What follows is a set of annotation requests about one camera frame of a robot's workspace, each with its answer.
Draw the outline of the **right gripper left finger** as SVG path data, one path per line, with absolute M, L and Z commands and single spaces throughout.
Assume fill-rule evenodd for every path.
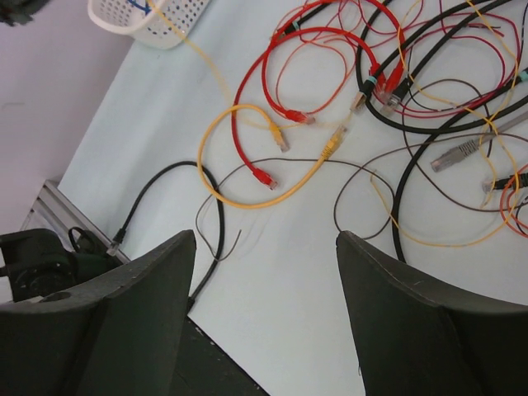
M 184 230 L 81 285 L 3 304 L 2 394 L 169 394 L 195 255 Z

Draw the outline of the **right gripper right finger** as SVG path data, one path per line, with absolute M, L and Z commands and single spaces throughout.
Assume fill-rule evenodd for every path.
M 367 394 L 526 394 L 525 305 L 450 285 L 349 231 L 336 248 Z

